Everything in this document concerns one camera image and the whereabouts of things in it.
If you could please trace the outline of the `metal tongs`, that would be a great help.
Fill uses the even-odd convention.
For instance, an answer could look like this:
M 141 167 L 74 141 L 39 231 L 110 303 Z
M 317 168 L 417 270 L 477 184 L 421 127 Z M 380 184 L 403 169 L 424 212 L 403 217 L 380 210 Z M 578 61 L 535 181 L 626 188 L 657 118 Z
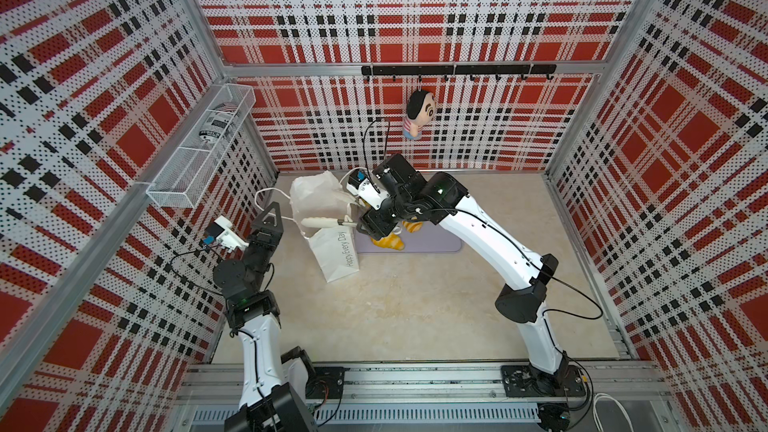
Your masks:
M 355 227 L 361 207 L 356 202 L 335 202 L 332 205 L 310 211 L 299 219 L 305 228 Z

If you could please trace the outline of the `white paper bag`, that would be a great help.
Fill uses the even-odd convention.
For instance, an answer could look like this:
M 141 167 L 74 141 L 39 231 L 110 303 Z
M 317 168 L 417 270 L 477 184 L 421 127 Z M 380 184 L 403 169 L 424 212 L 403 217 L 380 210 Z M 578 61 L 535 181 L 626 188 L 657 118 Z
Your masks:
M 275 186 L 256 192 L 254 199 L 271 194 L 290 205 L 285 218 L 295 223 L 328 283 L 360 270 L 354 241 L 353 197 L 330 171 L 300 176 L 285 192 Z

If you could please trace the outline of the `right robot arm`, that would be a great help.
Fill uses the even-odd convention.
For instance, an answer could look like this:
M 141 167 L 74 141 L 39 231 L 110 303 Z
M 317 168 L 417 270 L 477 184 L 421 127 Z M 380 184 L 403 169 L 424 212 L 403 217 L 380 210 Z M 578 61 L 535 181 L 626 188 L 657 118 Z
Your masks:
M 485 259 L 504 280 L 495 307 L 517 324 L 532 374 L 564 380 L 568 359 L 546 318 L 547 285 L 559 265 L 553 255 L 540 255 L 503 230 L 453 175 L 437 172 L 427 179 L 401 154 L 371 172 L 350 174 L 346 188 L 368 204 L 358 219 L 358 232 L 379 240 L 403 221 L 430 222 Z

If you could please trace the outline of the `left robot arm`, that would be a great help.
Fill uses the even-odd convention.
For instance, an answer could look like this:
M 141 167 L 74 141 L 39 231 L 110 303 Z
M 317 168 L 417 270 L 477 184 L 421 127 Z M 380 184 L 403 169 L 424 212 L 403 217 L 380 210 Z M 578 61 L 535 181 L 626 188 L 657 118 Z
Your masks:
M 280 309 L 272 291 L 263 284 L 273 270 L 272 256 L 284 232 L 280 205 L 270 203 L 256 217 L 244 239 L 231 221 L 221 216 L 205 231 L 206 245 L 236 249 L 241 258 L 220 262 L 214 284 L 225 300 L 230 334 L 240 339 L 244 375 L 238 410 L 224 422 L 226 431 L 317 431 L 306 403 L 306 386 L 315 378 L 305 350 L 280 352 Z

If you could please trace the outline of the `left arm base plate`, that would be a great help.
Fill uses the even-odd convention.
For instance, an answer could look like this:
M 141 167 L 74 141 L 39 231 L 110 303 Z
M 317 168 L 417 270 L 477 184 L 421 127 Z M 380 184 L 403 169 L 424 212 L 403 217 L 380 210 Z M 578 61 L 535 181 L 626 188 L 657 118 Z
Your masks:
M 312 400 L 338 400 L 343 396 L 346 368 L 320 366 L 306 384 L 306 398 Z

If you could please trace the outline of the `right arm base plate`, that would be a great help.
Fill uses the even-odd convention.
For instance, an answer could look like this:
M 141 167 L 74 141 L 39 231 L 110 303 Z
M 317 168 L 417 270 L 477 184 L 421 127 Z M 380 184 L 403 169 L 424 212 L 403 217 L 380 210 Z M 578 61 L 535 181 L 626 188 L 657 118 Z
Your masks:
M 561 377 L 535 372 L 530 365 L 501 367 L 501 382 L 510 398 L 586 398 L 580 370 L 569 365 Z

